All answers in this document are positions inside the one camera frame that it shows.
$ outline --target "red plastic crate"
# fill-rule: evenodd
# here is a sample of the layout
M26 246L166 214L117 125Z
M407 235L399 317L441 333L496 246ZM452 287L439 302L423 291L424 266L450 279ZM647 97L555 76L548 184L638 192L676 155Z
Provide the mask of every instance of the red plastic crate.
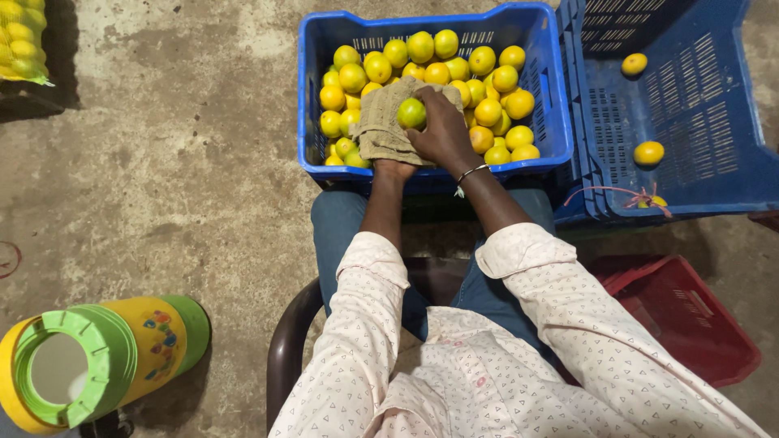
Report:
M761 354L681 256L606 256L590 272L679 362L723 387L744 380Z

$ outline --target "jeans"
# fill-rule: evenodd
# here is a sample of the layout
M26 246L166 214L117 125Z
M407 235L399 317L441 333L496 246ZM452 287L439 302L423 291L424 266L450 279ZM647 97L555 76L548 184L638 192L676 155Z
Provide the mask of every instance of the jeans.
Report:
M542 189L509 189L509 194L533 222L544 230L555 234L552 206ZM319 268L319 286L322 289L325 312L330 315L330 297L336 293L336 269L357 234L368 200L358 193L350 191L348 185L332 185L316 197L311 209L311 222L314 224L314 246L316 263ZM556 366L558 359L554 352L538 339L538 330L520 307L519 300L506 289L501 279L484 275L476 264L476 249L485 244L484 233L476 241L474 253L460 290L450 304L457 309L465 309L487 317L492 322L508 330L515 337L525 340L538 350L544 359ZM412 284L403 296L401 323L414 336L424 341L428 335L428 300Z

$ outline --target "yellow mesh bag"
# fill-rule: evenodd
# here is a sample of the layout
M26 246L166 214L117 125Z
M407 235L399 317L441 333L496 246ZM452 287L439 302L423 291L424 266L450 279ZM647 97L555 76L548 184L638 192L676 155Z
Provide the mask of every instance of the yellow mesh bag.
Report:
M0 79L47 81L44 0L0 0Z

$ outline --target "crate handle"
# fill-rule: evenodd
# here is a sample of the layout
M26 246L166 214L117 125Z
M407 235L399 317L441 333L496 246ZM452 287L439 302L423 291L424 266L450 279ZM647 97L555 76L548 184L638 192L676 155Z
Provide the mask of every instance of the crate handle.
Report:
M544 69L541 72L541 101L544 103L544 114L552 109L552 100L549 98L549 72Z

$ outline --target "pink string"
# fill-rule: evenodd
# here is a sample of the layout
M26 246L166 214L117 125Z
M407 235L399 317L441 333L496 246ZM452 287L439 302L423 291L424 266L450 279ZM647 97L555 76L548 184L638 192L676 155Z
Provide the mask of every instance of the pink string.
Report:
M668 208L665 208L665 206L662 206L662 205L660 205L658 203L655 203L652 200L652 196L656 196L656 194L657 194L657 183L656 182L654 183L654 187L652 189L652 196L647 195L647 190L644 187L641 188L641 193L637 193L637 192L634 192L634 191L628 190L628 189L620 189L619 187L607 187L605 185L593 185L592 187L585 187L583 189L578 189L577 191L575 191L573 193L573 195L571 195L568 198L568 200L563 204L563 206L567 206L568 203L571 202L571 199L578 192L583 192L584 190L591 190L591 189L617 190L619 192L630 193L630 194L635 195L635 196L633 198L631 198L628 202L625 203L625 208L630 208L630 207L638 204L639 202L644 201L645 203L647 203L647 207L657 207L657 208L659 208L660 210L663 211L663 215L664 216L671 217L671 212L668 211Z

